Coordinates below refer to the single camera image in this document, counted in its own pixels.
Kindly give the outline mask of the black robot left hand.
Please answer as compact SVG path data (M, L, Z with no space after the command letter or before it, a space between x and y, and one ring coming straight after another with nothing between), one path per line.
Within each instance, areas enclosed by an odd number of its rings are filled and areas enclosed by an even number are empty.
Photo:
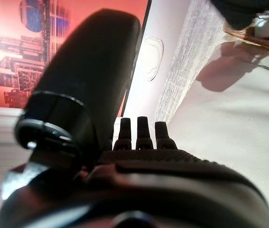
M103 9L53 57L15 124L32 151L3 183L0 228L269 228L269 206L238 172L179 150L165 122L114 123L141 42L132 14Z

